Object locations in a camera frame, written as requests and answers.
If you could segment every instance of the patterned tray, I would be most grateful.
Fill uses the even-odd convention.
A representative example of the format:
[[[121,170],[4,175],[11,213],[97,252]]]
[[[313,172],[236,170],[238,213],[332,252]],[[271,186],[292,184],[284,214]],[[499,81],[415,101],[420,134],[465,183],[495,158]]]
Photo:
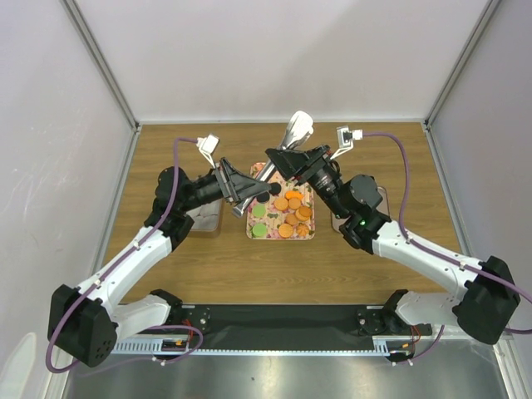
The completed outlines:
[[[255,177],[263,169],[263,167],[263,162],[259,162],[253,165],[251,167],[251,175]],[[266,213],[263,217],[258,218],[253,215],[253,208],[259,204],[257,199],[254,199],[251,205],[248,207],[248,219],[246,224],[246,234],[248,235],[248,237],[250,237],[251,239],[284,239],[279,234],[278,227],[280,224],[285,223],[285,218],[288,214],[295,214],[295,210],[288,208],[285,211],[281,211],[275,208],[275,205],[273,203],[277,198],[284,197],[288,191],[298,191],[299,193],[301,193],[303,195],[301,203],[302,205],[306,205],[312,210],[312,215],[310,219],[305,222],[298,221],[299,224],[305,224],[308,227],[309,231],[307,235],[305,235],[304,237],[300,237],[296,233],[297,226],[294,226],[292,236],[287,239],[307,240],[314,237],[316,224],[314,219],[314,191],[312,187],[310,187],[310,185],[307,183],[296,187],[294,182],[287,182],[283,179],[283,177],[281,177],[278,172],[275,172],[272,178],[269,180],[269,183],[274,182],[279,183],[281,185],[281,192],[278,195],[270,195],[269,201],[264,203],[264,206],[266,207]],[[252,233],[253,227],[256,224],[260,223],[266,225],[267,232],[262,237],[255,237]]]

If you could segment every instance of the wooden tabletop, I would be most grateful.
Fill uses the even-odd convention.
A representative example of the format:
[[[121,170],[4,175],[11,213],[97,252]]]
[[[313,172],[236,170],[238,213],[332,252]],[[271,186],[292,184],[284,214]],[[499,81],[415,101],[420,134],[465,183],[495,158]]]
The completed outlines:
[[[304,149],[320,144],[337,148],[336,127],[316,123]],[[406,226],[451,250],[458,250],[431,153],[417,123],[351,123],[352,129],[389,131],[404,143],[411,168],[411,193]],[[285,124],[219,124],[144,126],[115,223],[107,259],[128,244],[151,210],[159,173],[173,165],[172,143],[178,136],[220,138],[215,158],[226,157],[248,173],[266,160]],[[180,145],[180,166],[190,178],[204,175],[209,165],[194,145]],[[401,153],[387,138],[366,138],[338,158],[342,176],[365,173],[386,188],[396,219],[404,190]],[[245,217],[237,219],[226,204],[221,234],[216,239],[187,238],[159,262],[126,296],[126,302],[163,288],[188,303],[383,303],[399,288],[417,292],[441,288],[406,266],[352,249],[331,227],[328,208],[317,197],[316,235],[309,241],[252,240]]]

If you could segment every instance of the green disc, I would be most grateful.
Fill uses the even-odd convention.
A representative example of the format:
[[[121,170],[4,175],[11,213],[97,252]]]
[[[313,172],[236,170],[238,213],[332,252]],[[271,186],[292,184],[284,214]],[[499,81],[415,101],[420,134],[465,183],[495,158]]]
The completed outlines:
[[[255,237],[263,237],[268,232],[268,228],[266,227],[266,224],[264,223],[257,223],[255,226],[253,226],[251,233]]]
[[[255,218],[262,218],[266,214],[266,207],[264,204],[256,204],[253,209],[251,209],[251,214]]]

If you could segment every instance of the white connector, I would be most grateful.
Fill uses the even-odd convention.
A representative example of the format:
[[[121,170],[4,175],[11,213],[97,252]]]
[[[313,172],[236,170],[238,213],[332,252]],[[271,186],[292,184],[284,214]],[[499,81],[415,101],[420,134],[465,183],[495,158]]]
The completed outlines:
[[[362,130],[350,131],[349,126],[340,126],[336,129],[338,136],[338,149],[331,156],[331,160],[353,149],[354,140],[362,139]]]
[[[213,134],[209,134],[206,138],[198,137],[198,142],[196,143],[201,155],[205,157],[213,168],[215,168],[216,165],[214,164],[212,154],[216,150],[218,143],[219,138]]]

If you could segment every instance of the gray wall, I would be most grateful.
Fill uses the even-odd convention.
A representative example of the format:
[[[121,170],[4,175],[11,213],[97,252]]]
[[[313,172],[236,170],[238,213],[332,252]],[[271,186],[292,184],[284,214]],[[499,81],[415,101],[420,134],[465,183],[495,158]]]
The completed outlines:
[[[0,2],[0,87],[0,397],[33,399],[50,297],[93,267],[131,129],[58,0]]]
[[[502,2],[434,125],[476,256],[532,291],[532,2]],[[513,327],[532,328],[522,303]],[[532,337],[516,337],[532,375]]]
[[[147,121],[423,118],[487,0],[79,0]]]

